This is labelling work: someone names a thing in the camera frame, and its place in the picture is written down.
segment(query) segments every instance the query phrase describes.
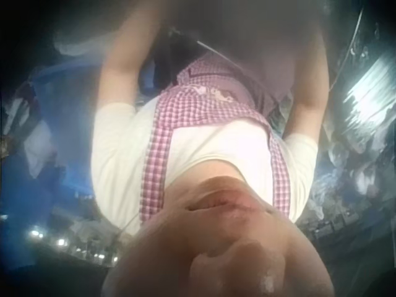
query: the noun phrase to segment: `fluorescent light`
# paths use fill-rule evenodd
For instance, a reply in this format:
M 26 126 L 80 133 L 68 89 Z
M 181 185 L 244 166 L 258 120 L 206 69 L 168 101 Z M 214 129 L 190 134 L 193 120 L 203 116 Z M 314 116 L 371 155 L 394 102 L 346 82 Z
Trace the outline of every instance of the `fluorescent light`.
M 63 238 L 59 239 L 56 243 L 58 246 L 66 246 L 66 242 Z

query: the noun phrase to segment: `neck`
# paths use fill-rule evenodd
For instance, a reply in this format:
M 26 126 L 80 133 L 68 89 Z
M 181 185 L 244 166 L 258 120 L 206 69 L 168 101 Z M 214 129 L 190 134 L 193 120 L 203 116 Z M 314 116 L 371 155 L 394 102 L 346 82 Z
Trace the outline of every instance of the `neck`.
M 185 193 L 194 189 L 200 183 L 217 176 L 229 176 L 244 181 L 242 174 L 231 163 L 221 160 L 204 161 L 178 176 L 165 189 L 164 207 L 171 207 Z

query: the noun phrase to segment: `white t-shirt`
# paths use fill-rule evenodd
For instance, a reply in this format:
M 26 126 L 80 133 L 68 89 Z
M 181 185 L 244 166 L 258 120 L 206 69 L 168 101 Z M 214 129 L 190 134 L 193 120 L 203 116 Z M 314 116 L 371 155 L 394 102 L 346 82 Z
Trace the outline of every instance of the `white t-shirt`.
M 133 106 L 113 103 L 97 112 L 92 149 L 92 181 L 104 216 L 126 232 L 140 228 L 140 192 L 158 99 L 138 113 Z M 166 167 L 165 187 L 192 166 L 207 160 L 234 165 L 256 193 L 272 205 L 273 182 L 268 135 L 248 119 L 226 125 L 174 130 Z M 279 139 L 291 183 L 290 220 L 295 222 L 308 200 L 316 165 L 317 144 L 292 134 Z

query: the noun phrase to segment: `person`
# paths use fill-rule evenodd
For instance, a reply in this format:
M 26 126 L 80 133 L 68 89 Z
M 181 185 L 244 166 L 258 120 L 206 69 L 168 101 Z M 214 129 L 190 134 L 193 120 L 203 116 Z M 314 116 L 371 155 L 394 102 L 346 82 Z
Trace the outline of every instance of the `person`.
M 139 71 L 165 7 L 135 7 L 101 72 L 93 186 L 102 214 L 132 235 L 103 296 L 333 296 L 325 265 L 294 224 L 329 93 L 321 34 L 296 63 L 280 138 L 241 73 L 212 54 L 136 112 Z

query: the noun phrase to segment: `pink gingham apron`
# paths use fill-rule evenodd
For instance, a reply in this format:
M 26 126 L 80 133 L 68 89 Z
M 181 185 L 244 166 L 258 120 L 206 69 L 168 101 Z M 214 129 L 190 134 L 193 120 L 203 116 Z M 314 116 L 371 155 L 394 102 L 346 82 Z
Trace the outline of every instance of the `pink gingham apron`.
M 266 119 L 255 110 L 247 88 L 234 70 L 209 54 L 178 75 L 178 85 L 167 88 L 157 102 L 153 131 L 145 158 L 140 198 L 140 220 L 146 222 L 163 207 L 166 163 L 173 131 L 180 127 L 226 124 L 236 119 L 261 123 L 269 135 L 273 173 L 273 206 L 288 217 L 290 180 L 278 140 Z

